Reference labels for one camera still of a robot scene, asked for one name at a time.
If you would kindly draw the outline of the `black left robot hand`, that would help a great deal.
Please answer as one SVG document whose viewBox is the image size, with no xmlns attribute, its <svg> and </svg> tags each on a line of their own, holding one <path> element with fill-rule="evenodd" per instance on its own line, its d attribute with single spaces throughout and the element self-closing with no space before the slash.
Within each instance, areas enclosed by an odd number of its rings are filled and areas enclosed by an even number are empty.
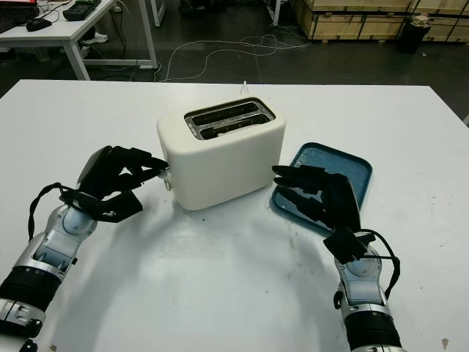
<svg viewBox="0 0 469 352">
<path fill-rule="evenodd" d="M 169 169 L 151 153 L 120 146 L 106 146 L 93 153 L 78 177 L 77 190 L 96 199 L 130 191 Z"/>
</svg>

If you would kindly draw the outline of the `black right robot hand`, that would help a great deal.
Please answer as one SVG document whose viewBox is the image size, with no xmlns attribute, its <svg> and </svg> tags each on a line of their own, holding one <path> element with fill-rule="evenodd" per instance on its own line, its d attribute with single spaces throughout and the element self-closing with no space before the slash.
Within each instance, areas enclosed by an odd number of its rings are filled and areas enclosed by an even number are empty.
<svg viewBox="0 0 469 352">
<path fill-rule="evenodd" d="M 318 166 L 273 166 L 279 194 L 332 232 L 361 229 L 360 208 L 349 179 Z"/>
</svg>

